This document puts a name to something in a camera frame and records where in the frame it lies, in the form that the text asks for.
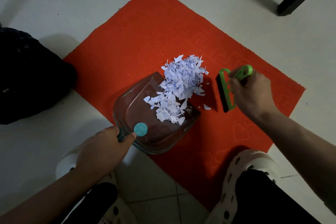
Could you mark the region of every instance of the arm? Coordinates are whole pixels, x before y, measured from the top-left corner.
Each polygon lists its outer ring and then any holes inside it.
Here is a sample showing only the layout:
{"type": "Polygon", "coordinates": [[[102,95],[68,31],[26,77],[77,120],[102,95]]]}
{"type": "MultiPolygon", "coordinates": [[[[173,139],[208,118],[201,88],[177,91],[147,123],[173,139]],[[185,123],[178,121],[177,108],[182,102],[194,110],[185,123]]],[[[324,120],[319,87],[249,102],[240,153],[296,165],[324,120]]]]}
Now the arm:
{"type": "Polygon", "coordinates": [[[271,82],[264,75],[254,71],[245,86],[236,78],[230,78],[230,84],[241,111],[271,138],[317,196],[335,211],[336,146],[283,115],[273,102],[271,82]]]}
{"type": "Polygon", "coordinates": [[[0,223],[44,224],[55,220],[123,160],[134,142],[134,133],[118,142],[117,127],[106,128],[87,139],[76,168],[0,217],[0,223]]]}

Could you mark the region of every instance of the person's left arm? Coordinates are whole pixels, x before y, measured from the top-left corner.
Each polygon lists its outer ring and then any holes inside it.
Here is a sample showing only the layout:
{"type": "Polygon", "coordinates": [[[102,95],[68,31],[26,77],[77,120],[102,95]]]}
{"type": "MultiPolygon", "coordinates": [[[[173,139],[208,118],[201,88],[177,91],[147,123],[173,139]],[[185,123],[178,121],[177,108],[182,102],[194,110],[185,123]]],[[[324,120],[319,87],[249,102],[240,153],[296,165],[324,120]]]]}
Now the person's left arm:
{"type": "Polygon", "coordinates": [[[110,127],[87,139],[73,170],[5,213],[0,223],[46,224],[57,219],[124,159],[136,135],[120,143],[118,133],[117,127],[110,127]]]}

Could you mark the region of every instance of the forearm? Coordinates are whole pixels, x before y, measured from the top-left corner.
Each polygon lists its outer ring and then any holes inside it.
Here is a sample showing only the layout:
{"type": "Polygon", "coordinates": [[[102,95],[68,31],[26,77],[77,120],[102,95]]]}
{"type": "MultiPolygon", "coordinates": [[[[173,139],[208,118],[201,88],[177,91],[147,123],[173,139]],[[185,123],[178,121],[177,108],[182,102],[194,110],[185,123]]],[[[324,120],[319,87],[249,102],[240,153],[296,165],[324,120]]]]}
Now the forearm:
{"type": "Polygon", "coordinates": [[[324,202],[336,199],[336,146],[280,112],[263,114],[254,122],[324,202]]]}
{"type": "Polygon", "coordinates": [[[0,223],[50,223],[95,183],[94,179],[74,169],[1,216],[0,223]]]}

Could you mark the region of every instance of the pile of shredded paper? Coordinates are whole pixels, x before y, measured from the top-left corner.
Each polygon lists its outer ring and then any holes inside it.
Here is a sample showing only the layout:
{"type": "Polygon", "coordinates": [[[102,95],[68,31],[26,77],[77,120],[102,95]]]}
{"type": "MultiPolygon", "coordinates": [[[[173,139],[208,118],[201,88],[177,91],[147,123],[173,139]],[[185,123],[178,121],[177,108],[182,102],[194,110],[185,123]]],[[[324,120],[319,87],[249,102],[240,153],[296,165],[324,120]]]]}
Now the pile of shredded paper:
{"type": "Polygon", "coordinates": [[[144,101],[151,105],[151,109],[158,107],[156,116],[160,121],[170,120],[172,123],[182,123],[185,120],[184,109],[187,107],[187,100],[192,94],[204,96],[204,90],[200,83],[203,82],[203,74],[208,74],[201,63],[202,57],[191,55],[182,59],[183,55],[174,58],[174,61],[167,63],[161,68],[165,71],[165,80],[160,84],[163,92],[157,92],[157,96],[145,97],[144,101]]]}

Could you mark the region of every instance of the black plastic bag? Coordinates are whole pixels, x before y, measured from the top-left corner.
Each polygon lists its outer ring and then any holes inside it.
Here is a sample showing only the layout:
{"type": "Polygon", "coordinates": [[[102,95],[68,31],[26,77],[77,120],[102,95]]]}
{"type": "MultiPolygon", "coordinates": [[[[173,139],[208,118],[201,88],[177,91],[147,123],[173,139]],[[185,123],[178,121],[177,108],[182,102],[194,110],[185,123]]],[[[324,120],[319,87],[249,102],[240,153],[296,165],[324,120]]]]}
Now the black plastic bag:
{"type": "Polygon", "coordinates": [[[77,79],[72,65],[26,32],[0,25],[0,124],[52,107],[77,79]]]}

